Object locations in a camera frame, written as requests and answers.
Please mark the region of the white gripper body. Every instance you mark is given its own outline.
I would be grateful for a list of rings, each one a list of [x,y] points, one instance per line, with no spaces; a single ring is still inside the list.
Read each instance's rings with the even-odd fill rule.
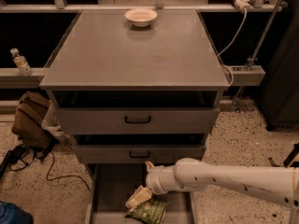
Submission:
[[[155,195],[166,194],[176,187],[173,166],[150,166],[147,168],[147,188]]]

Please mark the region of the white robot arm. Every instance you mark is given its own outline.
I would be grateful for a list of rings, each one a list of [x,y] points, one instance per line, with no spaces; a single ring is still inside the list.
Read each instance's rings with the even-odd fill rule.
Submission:
[[[208,164],[183,158],[171,166],[146,162],[146,184],[139,186],[125,206],[136,207],[152,195],[193,192],[215,185],[291,209],[289,224],[299,224],[299,169]]]

